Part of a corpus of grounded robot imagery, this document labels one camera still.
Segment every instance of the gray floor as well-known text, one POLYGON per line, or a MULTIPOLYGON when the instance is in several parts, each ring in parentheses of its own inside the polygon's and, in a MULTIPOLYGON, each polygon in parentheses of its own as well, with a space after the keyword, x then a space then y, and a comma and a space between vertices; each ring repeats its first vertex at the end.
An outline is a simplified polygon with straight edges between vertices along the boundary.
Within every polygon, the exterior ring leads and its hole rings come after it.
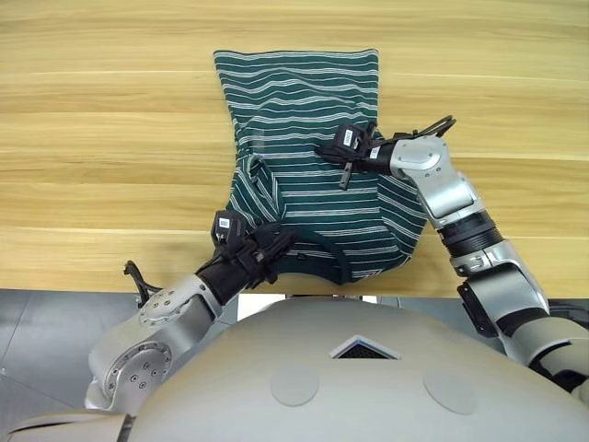
MULTIPOLYGON (((499 341, 475 333, 459 299, 385 297, 378 301, 420 311, 502 350, 499 341)), ((581 302, 589 308, 589 302, 581 302)), ((235 299, 201 344, 181 357, 176 369, 237 321, 237 305, 235 299)), ((136 309, 130 294, 0 289, 0 436, 32 415, 83 408, 92 345, 136 309)))

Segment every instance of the striped shirt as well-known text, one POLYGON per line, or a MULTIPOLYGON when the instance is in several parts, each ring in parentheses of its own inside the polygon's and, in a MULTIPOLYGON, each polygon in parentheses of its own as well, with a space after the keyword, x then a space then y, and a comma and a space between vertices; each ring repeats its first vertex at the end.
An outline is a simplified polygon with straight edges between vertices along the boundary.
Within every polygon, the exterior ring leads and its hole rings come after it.
POLYGON ((227 208, 251 227, 295 230, 279 272, 344 284, 408 261, 426 222, 415 188, 365 173, 343 191, 342 166, 315 153, 340 124, 376 121, 377 52, 217 51, 214 61, 236 131, 227 208))

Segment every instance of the green fabric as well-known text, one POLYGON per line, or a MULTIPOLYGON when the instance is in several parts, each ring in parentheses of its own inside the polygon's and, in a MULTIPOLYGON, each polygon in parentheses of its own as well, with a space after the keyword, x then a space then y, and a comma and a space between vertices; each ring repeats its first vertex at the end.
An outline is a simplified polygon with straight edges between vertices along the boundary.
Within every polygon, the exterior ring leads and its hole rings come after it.
POLYGON ((214 60, 236 130, 227 208, 252 227, 296 231, 279 271, 343 284, 405 263, 426 222, 414 187, 354 174, 345 192, 342 166, 315 153, 338 125, 376 121, 377 52, 217 51, 214 60))

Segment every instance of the black cable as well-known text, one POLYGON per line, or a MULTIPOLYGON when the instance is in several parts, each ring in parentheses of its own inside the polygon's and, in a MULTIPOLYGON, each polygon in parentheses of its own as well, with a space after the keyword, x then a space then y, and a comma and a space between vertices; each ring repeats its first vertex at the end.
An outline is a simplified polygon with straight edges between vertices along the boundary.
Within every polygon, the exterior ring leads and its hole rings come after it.
POLYGON ((141 302, 139 303, 139 308, 141 308, 151 297, 151 293, 149 292, 159 292, 161 290, 160 287, 156 287, 154 285, 148 284, 141 272, 139 271, 139 267, 133 261, 127 261, 125 264, 125 269, 123 271, 124 274, 128 274, 132 277, 135 285, 137 287, 137 291, 139 292, 139 297, 141 298, 141 302))
POLYGON ((454 124, 456 124, 456 118, 454 118, 452 115, 448 115, 447 117, 444 117, 439 122, 435 122, 431 126, 426 127, 422 131, 418 132, 417 136, 425 136, 425 135, 434 135, 435 134, 435 136, 440 137, 440 136, 444 135, 448 131, 448 129, 450 129, 452 126, 454 126, 454 124))

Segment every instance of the white stripe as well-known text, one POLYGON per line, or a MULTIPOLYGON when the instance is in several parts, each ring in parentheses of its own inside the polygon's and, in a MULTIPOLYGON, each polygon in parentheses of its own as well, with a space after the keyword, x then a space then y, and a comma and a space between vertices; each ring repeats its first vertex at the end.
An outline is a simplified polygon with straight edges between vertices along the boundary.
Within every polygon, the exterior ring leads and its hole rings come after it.
MULTIPOLYGON (((352 62, 352 64, 346 64, 345 62, 346 62, 346 60, 338 60, 337 62, 328 62, 327 60, 320 60, 320 61, 315 61, 315 62, 311 62, 311 61, 309 61, 309 62, 302 62, 302 61, 298 61, 298 62, 287 62, 285 60, 281 60, 280 61, 280 66, 289 66, 289 65, 300 66, 300 65, 303 65, 303 64, 320 64, 320 65, 332 64, 332 65, 337 66, 339 68, 342 68, 342 67, 354 67, 354 68, 357 68, 357 67, 361 67, 361 66, 373 66, 373 67, 376 67, 376 68, 378 67, 378 61, 377 60, 374 60, 374 61, 371 61, 371 62, 366 62, 366 63, 354 63, 354 62, 352 62)), ((243 65, 243 64, 232 64, 232 63, 228 63, 228 62, 222 62, 222 61, 215 60, 215 65, 216 65, 216 68, 217 69, 219 69, 221 66, 230 66, 230 67, 235 67, 236 68, 235 70, 241 70, 241 69, 244 69, 244 68, 251 69, 252 67, 262 67, 263 68, 263 67, 268 67, 268 66, 275 66, 276 63, 270 61, 268 63, 262 63, 262 64, 248 63, 247 65, 243 65)))
POLYGON ((417 205, 420 205, 419 201, 417 201, 417 200, 415 200, 415 199, 408 198, 408 197, 406 197, 406 196, 403 196, 403 195, 401 195, 400 193, 396 193, 395 191, 393 191, 393 189, 391 189, 390 187, 387 187, 387 186, 383 185, 383 184, 382 184, 382 183, 380 183, 380 182, 378 183, 378 187, 380 187, 381 189, 384 189, 384 190, 385 190, 385 191, 387 191, 387 192, 390 192, 390 193, 392 193, 393 195, 395 195, 395 196, 396 196, 396 197, 398 197, 398 198, 401 198, 401 199, 403 199, 403 200, 405 200, 405 201, 408 201, 408 202, 410 202, 411 204, 417 204, 417 205))
POLYGON ((283 131, 292 131, 292 130, 299 130, 299 131, 316 131, 319 129, 320 131, 330 131, 331 133, 335 134, 335 129, 339 127, 338 124, 333 126, 320 126, 320 127, 309 127, 309 126, 278 126, 278 127, 264 127, 263 129, 260 128, 248 128, 250 131, 257 131, 258 134, 264 134, 266 132, 283 132, 283 131))
POLYGON ((308 166, 331 166, 329 163, 272 164, 272 168, 306 168, 308 166))
MULTIPOLYGON (((272 78, 273 76, 279 76, 280 74, 282 74, 281 72, 274 72, 272 74, 267 74, 266 76, 260 77, 260 78, 252 78, 249 81, 247 80, 235 80, 234 78, 228 78, 227 76, 219 76, 219 78, 221 78, 222 81, 224 81, 226 84, 228 85, 232 85, 232 86, 243 86, 243 87, 253 87, 254 83, 259 83, 259 82, 267 82, 267 81, 271 81, 270 78, 272 78)), ((372 78, 370 80, 356 80, 352 77, 346 77, 346 76, 332 76, 330 78, 308 78, 305 76, 298 76, 296 74, 290 74, 289 75, 292 79, 298 79, 301 81, 313 81, 313 83, 315 84, 315 86, 319 86, 319 84, 317 83, 318 81, 327 81, 327 82, 332 82, 332 81, 338 81, 338 80, 343 80, 345 82, 348 82, 351 85, 367 85, 367 86, 373 86, 377 81, 378 78, 372 78)))
POLYGON ((355 107, 358 108, 363 108, 363 109, 368 109, 370 111, 377 111, 377 106, 374 104, 369 104, 366 103, 364 101, 358 101, 358 102, 354 102, 350 99, 342 99, 339 97, 322 97, 322 96, 314 96, 314 97, 307 97, 305 99, 267 99, 266 101, 264 101, 261 104, 248 104, 248 103, 241 103, 239 101, 227 101, 227 104, 229 104, 231 107, 235 108, 235 109, 251 109, 254 111, 258 111, 259 109, 264 108, 264 110, 266 111, 274 111, 274 112, 289 112, 289 111, 307 111, 307 110, 297 110, 297 109, 292 109, 292 110, 271 110, 271 109, 267 109, 266 106, 268 106, 269 104, 278 104, 280 106, 304 106, 306 104, 313 104, 313 103, 319 103, 319 102, 328 102, 331 103, 333 101, 338 101, 341 102, 343 104, 340 104, 338 106, 347 106, 347 105, 353 105, 355 107))
POLYGON ((384 210, 385 212, 388 212, 392 215, 398 216, 399 218, 401 218, 403 221, 405 221, 406 223, 411 224, 412 226, 415 226, 417 228, 423 228, 423 224, 415 224, 415 223, 411 223, 411 221, 409 221, 409 219, 407 219, 405 216, 398 214, 396 212, 393 212, 392 210, 388 210, 385 207, 380 207, 380 210, 384 210))
POLYGON ((354 221, 314 221, 312 223, 282 223, 283 226, 340 226, 342 224, 358 224, 358 223, 369 223, 371 225, 376 224, 374 219, 356 219, 354 221))
POLYGON ((332 210, 294 210, 287 211, 286 216, 340 216, 340 215, 359 215, 359 214, 377 214, 380 212, 378 207, 365 207, 363 209, 332 209, 332 210))
POLYGON ((288 205, 318 205, 318 204, 357 204, 357 203, 371 203, 373 201, 378 201, 378 199, 374 200, 352 200, 352 201, 314 201, 313 203, 289 203, 288 205))
POLYGON ((398 257, 389 258, 387 260, 370 260, 370 261, 350 261, 350 264, 372 264, 374 262, 391 262, 396 260, 398 257))
POLYGON ((297 256, 299 253, 308 255, 308 256, 315 256, 316 258, 331 258, 332 260, 335 259, 335 257, 331 254, 328 253, 326 251, 315 251, 315 250, 291 250, 286 252, 287 255, 290 256, 297 256))
POLYGON ((372 233, 388 232, 385 226, 350 228, 347 230, 321 230, 317 233, 324 237, 346 237, 348 235, 368 235, 372 233))
POLYGON ((256 222, 254 221, 254 218, 239 206, 234 195, 231 195, 229 197, 229 202, 233 205, 233 208, 235 210, 237 210, 240 214, 242 214, 248 220, 248 223, 250 226, 252 226, 252 227, 256 226, 256 222))
POLYGON ((374 238, 374 239, 365 239, 364 241, 338 241, 337 244, 338 246, 346 246, 348 244, 362 244, 365 242, 375 242, 375 241, 387 241, 387 240, 393 240, 393 238, 374 238))
MULTIPOLYGON (((353 183, 355 184, 358 182, 370 182, 371 184, 374 184, 375 180, 377 180, 377 178, 369 178, 368 180, 354 180, 353 183)), ((315 185, 325 185, 325 184, 329 184, 331 186, 334 186, 334 185, 337 185, 338 183, 339 183, 338 180, 319 181, 319 182, 283 182, 283 183, 281 183, 281 186, 282 187, 286 187, 286 186, 315 186, 315 185)))
POLYGON ((258 155, 262 158, 268 159, 289 159, 289 158, 321 158, 315 152, 284 152, 284 153, 276 153, 276 154, 268 154, 266 152, 259 152, 258 155))
MULTIPOLYGON (((232 97, 238 97, 240 99, 244 99, 245 101, 252 101, 252 100, 255 101, 255 100, 260 100, 260 99, 269 99, 269 97, 272 97, 272 96, 277 95, 277 94, 282 94, 282 95, 308 94, 308 90, 306 90, 306 89, 300 89, 300 90, 295 90, 293 92, 287 92, 287 91, 282 90, 282 89, 277 89, 277 90, 274 90, 273 92, 270 92, 269 94, 262 95, 261 97, 251 97, 249 95, 241 95, 241 94, 237 94, 235 92, 231 92, 231 91, 228 91, 228 90, 225 91, 225 97, 226 97, 226 99, 229 99, 228 96, 231 95, 232 97)), ((356 95, 347 96, 346 99, 369 99, 369 98, 367 98, 366 96, 361 95, 361 94, 356 94, 356 95)))
POLYGON ((245 143, 249 143, 250 141, 280 141, 280 140, 290 140, 293 138, 302 138, 304 140, 308 138, 318 138, 319 140, 332 140, 333 134, 331 135, 324 135, 324 134, 284 134, 284 135, 269 135, 269 136, 260 136, 260 135, 248 135, 239 138, 237 143, 239 145, 244 145, 245 143))
POLYGON ((403 233, 405 236, 407 236, 409 238, 413 238, 416 240, 420 238, 420 235, 418 233, 413 233, 410 230, 407 230, 405 227, 400 226, 392 219, 383 218, 383 221, 385 224, 395 228, 398 232, 403 233))
POLYGON ((376 187, 367 187, 364 189, 348 189, 347 191, 343 191, 342 189, 334 190, 334 191, 291 191, 291 192, 283 192, 283 196, 287 197, 295 197, 295 196, 328 196, 328 195, 354 195, 354 194, 364 194, 369 192, 375 192, 376 187))
POLYGON ((290 80, 278 80, 278 81, 269 81, 268 83, 266 83, 264 86, 260 86, 260 87, 241 87, 241 86, 235 86, 235 85, 228 85, 227 83, 223 84, 223 90, 226 89, 233 89, 233 90, 238 90, 239 92, 246 92, 249 95, 252 94, 259 94, 260 92, 263 92, 264 90, 270 88, 270 87, 286 87, 286 86, 307 86, 310 89, 313 90, 326 90, 326 91, 333 91, 333 92, 343 92, 346 90, 357 90, 359 92, 362 92, 364 94, 375 94, 378 92, 378 89, 376 89, 375 87, 359 87, 356 85, 342 85, 342 86, 320 86, 320 85, 313 85, 311 83, 308 83, 306 81, 303 80, 297 80, 297 79, 290 79, 290 80))
POLYGON ((344 250, 343 253, 349 256, 364 256, 364 255, 378 255, 381 253, 394 253, 398 251, 397 246, 378 247, 376 249, 366 250, 344 250))
POLYGON ((235 58, 237 60, 259 60, 263 58, 283 58, 283 57, 327 57, 327 58, 347 58, 358 59, 370 55, 377 55, 374 49, 362 52, 322 52, 322 51, 279 51, 279 52, 263 52, 263 53, 242 53, 242 52, 226 52, 219 51, 214 53, 214 59, 220 57, 235 58))
POLYGON ((260 69, 255 72, 238 72, 235 71, 227 71, 225 69, 217 69, 218 74, 222 74, 225 76, 236 76, 238 78, 252 78, 254 76, 259 76, 261 74, 265 74, 266 72, 294 72, 296 74, 310 74, 310 75, 318 75, 318 74, 342 74, 345 76, 378 76, 378 71, 376 69, 369 69, 365 71, 354 71, 352 69, 341 69, 337 67, 321 67, 321 68, 310 68, 310 69, 301 69, 296 67, 269 67, 266 69, 260 69))
POLYGON ((427 216, 422 213, 422 212, 418 212, 417 210, 413 210, 410 207, 407 207, 406 205, 403 205, 385 195, 383 195, 382 193, 378 194, 378 199, 381 201, 384 201, 385 203, 394 205, 395 207, 397 207, 398 209, 402 210, 403 212, 409 214, 409 215, 413 215, 416 218, 420 218, 420 219, 427 219, 427 216))
POLYGON ((295 177, 333 177, 341 175, 341 170, 305 170, 301 172, 276 172, 276 178, 295 178, 295 177))
POLYGON ((268 118, 268 117, 262 117, 261 115, 255 115, 253 117, 251 117, 249 119, 250 122, 266 122, 267 124, 278 124, 280 122, 333 122, 334 120, 338 120, 338 119, 354 119, 354 118, 365 118, 366 116, 362 113, 362 112, 355 112, 355 113, 349 113, 349 112, 338 112, 338 113, 333 113, 331 115, 325 115, 322 117, 298 117, 298 116, 292 116, 292 117, 282 117, 282 118, 268 118))
POLYGON ((367 278, 381 274, 383 269, 352 271, 352 278, 367 278))
POLYGON ((388 182, 395 184, 396 186, 399 186, 401 189, 404 189, 407 192, 411 192, 413 194, 417 193, 417 189, 415 189, 414 187, 411 187, 406 181, 399 180, 395 177, 388 177, 385 175, 382 175, 382 178, 384 178, 388 182))
POLYGON ((248 182, 248 179, 246 178, 243 170, 237 169, 237 175, 243 182, 243 187, 245 188, 246 192, 251 197, 251 199, 254 200, 254 203, 258 206, 260 211, 266 216, 266 219, 269 221, 276 221, 276 218, 266 209, 260 198, 258 198, 258 195, 254 193, 253 189, 250 187, 251 183, 248 182))

